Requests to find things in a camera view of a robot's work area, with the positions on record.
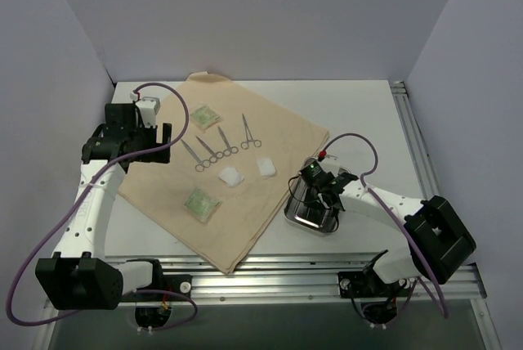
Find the steel needle holder forceps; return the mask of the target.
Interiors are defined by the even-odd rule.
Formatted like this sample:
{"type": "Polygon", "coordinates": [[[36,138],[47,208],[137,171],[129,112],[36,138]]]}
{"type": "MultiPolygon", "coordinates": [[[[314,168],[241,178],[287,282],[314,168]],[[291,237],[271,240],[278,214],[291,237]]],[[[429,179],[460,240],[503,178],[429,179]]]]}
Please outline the steel needle holder forceps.
{"type": "Polygon", "coordinates": [[[245,114],[242,114],[242,121],[244,125],[245,139],[240,143],[240,148],[242,150],[247,150],[251,146],[260,148],[262,146],[262,141],[253,137],[245,114]]]}

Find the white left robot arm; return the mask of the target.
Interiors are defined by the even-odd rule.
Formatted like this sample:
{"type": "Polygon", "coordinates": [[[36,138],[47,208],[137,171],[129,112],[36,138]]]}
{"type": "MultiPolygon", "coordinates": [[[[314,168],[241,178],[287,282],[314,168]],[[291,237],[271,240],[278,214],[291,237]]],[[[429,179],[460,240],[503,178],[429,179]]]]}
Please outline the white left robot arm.
{"type": "Polygon", "coordinates": [[[146,97],[105,106],[105,122],[82,148],[81,181],[65,232],[50,258],[35,268],[38,282],[58,310],[113,310],[134,289],[146,300],[159,298],[165,280],[156,259],[133,259],[120,266],[105,261],[105,238],[118,189],[129,160],[111,164],[127,153],[158,149],[171,140],[172,126],[156,125],[160,101],[146,97]]]}

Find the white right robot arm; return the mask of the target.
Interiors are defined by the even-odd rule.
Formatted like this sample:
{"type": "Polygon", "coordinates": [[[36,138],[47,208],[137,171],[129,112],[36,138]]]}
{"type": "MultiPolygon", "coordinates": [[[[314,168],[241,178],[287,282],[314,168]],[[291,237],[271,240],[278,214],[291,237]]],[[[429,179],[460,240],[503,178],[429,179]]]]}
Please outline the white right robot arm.
{"type": "Polygon", "coordinates": [[[398,280],[423,276],[443,285],[476,250],[476,242],[450,202],[438,195],[409,198],[371,186],[354,174],[335,176],[313,161],[299,172],[308,205],[357,213],[399,231],[408,245],[388,250],[363,274],[371,294],[398,280]]]}

